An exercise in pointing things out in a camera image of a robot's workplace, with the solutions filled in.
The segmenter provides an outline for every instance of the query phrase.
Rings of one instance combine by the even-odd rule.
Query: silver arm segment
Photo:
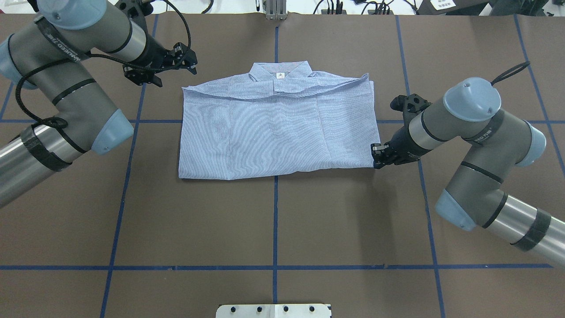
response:
[[[406,104],[414,103],[414,95]],[[464,230],[476,225],[513,246],[532,251],[565,267],[565,223],[499,188],[515,165],[538,159],[546,145],[543,134],[501,109],[491,84],[469,78],[446,92],[399,130],[384,146],[373,145],[375,167],[403,164],[460,136],[472,147],[443,190],[436,212]]]
[[[122,2],[118,5],[130,14],[129,6],[147,1]],[[140,12],[135,19],[143,28],[131,14],[130,19],[106,0],[38,0],[37,4],[41,15],[34,23],[0,44],[0,74],[17,83],[32,70],[68,59],[31,76],[24,84],[24,88],[39,88],[57,108],[56,117],[68,125],[32,125],[0,149],[0,208],[83,153],[92,149],[104,154],[133,135],[127,118],[80,63],[88,58],[85,53],[97,48],[124,62],[151,68],[164,68],[173,58],[179,58],[170,56],[171,51],[147,34]],[[195,55],[190,57],[190,66],[184,66],[187,56],[178,68],[195,74]],[[126,77],[138,85],[159,80],[154,72],[136,75],[146,77]]]

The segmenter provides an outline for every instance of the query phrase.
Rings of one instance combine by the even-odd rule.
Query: metal mount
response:
[[[263,5],[267,20],[286,20],[286,0],[264,0]]]
[[[331,318],[330,304],[222,305],[216,318]]]
[[[120,0],[115,7],[139,25],[145,33],[148,33],[145,17],[153,12],[153,6],[150,2],[146,0]]]

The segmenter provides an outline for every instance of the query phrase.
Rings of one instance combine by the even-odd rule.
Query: blue striped shirt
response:
[[[373,82],[255,63],[248,74],[184,87],[179,178],[242,179],[373,167]]]

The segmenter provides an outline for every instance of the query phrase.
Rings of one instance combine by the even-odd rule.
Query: grid line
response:
[[[516,24],[516,31],[518,32],[518,39],[520,40],[520,46],[522,48],[522,53],[524,54],[524,59],[529,61],[528,52],[526,51],[526,46],[524,44],[524,39],[522,38],[522,32],[520,29],[520,23],[518,21],[518,16],[514,15],[514,23]],[[565,165],[563,164],[563,159],[561,157],[561,152],[559,151],[559,147],[557,146],[557,139],[555,138],[555,134],[553,133],[553,128],[549,122],[549,116],[547,115],[547,110],[545,109],[544,100],[541,98],[540,89],[537,85],[536,77],[533,74],[532,65],[528,65],[528,71],[530,73],[530,77],[532,78],[532,84],[534,90],[536,91],[537,99],[540,102],[540,108],[542,113],[544,114],[544,119],[546,120],[547,129],[549,130],[549,136],[551,137],[551,142],[553,143],[553,147],[555,148],[555,153],[557,154],[557,160],[559,161],[559,166],[561,167],[561,172],[565,177]]]
[[[2,104],[2,110],[0,110],[0,120],[4,117],[4,112],[8,107],[8,101],[10,100],[10,95],[12,94],[12,89],[14,88],[14,82],[10,82],[10,86],[8,87],[8,91],[6,92],[6,97],[4,98],[4,103]]]
[[[159,15],[155,15],[155,22],[153,23],[153,32],[151,34],[153,37],[155,37],[155,32],[157,31],[157,23],[158,22],[159,22]],[[104,296],[102,298],[102,306],[101,306],[101,309],[100,309],[100,318],[104,318],[104,316],[106,314],[106,304],[108,303],[108,295],[110,294],[110,285],[112,283],[112,274],[114,272],[114,262],[116,260],[116,250],[118,249],[118,239],[120,237],[121,221],[122,221],[122,218],[123,218],[123,215],[124,215],[125,195],[128,191],[129,177],[130,177],[131,171],[132,171],[133,153],[134,153],[134,150],[135,150],[135,147],[136,147],[137,134],[139,132],[139,126],[140,126],[139,121],[141,119],[141,110],[143,109],[143,101],[144,101],[144,98],[145,98],[146,87],[147,87],[147,84],[144,83],[143,87],[141,89],[139,107],[137,108],[137,117],[136,117],[135,127],[133,129],[132,146],[131,146],[131,149],[129,151],[128,166],[127,166],[126,171],[125,171],[124,188],[123,188],[123,191],[121,193],[120,210],[118,212],[118,220],[116,222],[114,242],[112,244],[112,252],[110,254],[110,265],[108,267],[108,275],[106,277],[106,287],[104,289]]]
[[[275,27],[275,63],[279,62],[279,27]],[[273,304],[279,302],[279,176],[275,175],[273,195]]]
[[[397,16],[396,18],[396,31],[398,33],[398,46],[400,48],[400,58],[402,60],[402,71],[404,73],[404,84],[406,86],[406,94],[410,95],[410,85],[408,82],[408,71],[406,70],[406,58],[404,55],[404,47],[402,45],[402,32],[400,28],[400,19]],[[420,185],[422,189],[422,193],[424,194],[424,204],[425,204],[425,212],[426,218],[428,221],[428,236],[429,236],[429,245],[432,253],[432,261],[433,261],[433,272],[436,279],[436,290],[437,290],[437,300],[440,305],[440,314],[441,318],[445,318],[445,306],[444,306],[444,296],[443,292],[441,291],[441,280],[440,280],[440,271],[437,267],[437,255],[436,255],[436,245],[433,239],[433,229],[432,229],[432,219],[429,214],[429,204],[428,204],[428,194],[425,189],[425,181],[424,181],[424,169],[422,168],[421,161],[418,161],[418,171],[420,174]]]
[[[106,265],[0,265],[0,270],[109,270]],[[122,271],[228,271],[272,270],[271,265],[114,265]],[[545,263],[524,264],[399,264],[399,265],[278,265],[277,270],[432,270],[432,269],[528,269],[553,268]]]

